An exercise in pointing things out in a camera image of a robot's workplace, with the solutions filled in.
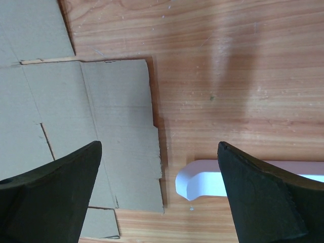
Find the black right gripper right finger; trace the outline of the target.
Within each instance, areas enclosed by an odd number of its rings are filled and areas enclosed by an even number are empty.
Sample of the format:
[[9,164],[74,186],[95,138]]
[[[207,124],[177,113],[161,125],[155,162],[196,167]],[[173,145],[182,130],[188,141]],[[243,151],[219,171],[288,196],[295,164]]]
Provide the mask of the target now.
[[323,183],[227,142],[218,164],[239,242],[323,242]]

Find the brown cardboard box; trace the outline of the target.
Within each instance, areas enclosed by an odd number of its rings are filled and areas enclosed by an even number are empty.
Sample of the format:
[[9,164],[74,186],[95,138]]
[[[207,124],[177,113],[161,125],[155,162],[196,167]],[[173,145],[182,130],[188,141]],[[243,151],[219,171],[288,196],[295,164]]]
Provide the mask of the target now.
[[57,1],[1,1],[1,180],[100,141],[80,237],[119,238],[116,209],[164,212],[147,63],[73,53]]

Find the white garment rack base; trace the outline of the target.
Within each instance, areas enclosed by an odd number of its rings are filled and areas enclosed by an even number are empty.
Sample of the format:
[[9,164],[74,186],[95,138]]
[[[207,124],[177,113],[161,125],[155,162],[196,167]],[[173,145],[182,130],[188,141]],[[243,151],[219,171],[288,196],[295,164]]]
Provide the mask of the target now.
[[[302,177],[323,182],[322,161],[268,160],[267,162]],[[175,190],[188,201],[201,196],[227,196],[216,159],[200,159],[187,164],[176,176]]]

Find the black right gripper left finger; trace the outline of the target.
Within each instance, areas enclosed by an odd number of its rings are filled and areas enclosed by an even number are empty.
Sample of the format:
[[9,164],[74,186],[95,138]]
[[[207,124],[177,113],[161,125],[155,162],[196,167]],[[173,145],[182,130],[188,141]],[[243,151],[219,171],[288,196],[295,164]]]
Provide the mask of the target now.
[[78,242],[101,157],[93,141],[1,180],[1,242]]

